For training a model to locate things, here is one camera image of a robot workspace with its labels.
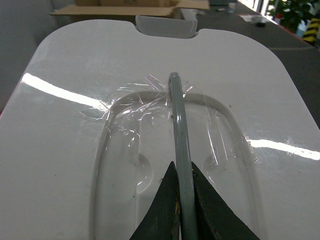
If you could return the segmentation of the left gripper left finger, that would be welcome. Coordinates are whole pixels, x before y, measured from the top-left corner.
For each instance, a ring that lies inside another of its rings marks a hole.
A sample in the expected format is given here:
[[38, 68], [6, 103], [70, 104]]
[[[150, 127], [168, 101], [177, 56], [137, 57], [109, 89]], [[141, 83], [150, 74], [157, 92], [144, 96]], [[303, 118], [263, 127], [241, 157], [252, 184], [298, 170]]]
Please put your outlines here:
[[170, 162], [146, 215], [131, 240], [178, 240], [180, 237], [180, 189], [175, 163]]

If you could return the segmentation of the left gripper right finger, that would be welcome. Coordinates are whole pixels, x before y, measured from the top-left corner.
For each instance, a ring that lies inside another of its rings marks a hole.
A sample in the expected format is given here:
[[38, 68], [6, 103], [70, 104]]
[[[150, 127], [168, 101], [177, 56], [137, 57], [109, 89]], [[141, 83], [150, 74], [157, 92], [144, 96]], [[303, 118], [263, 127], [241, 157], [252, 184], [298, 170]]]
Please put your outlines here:
[[195, 208], [200, 240], [258, 240], [192, 162]]

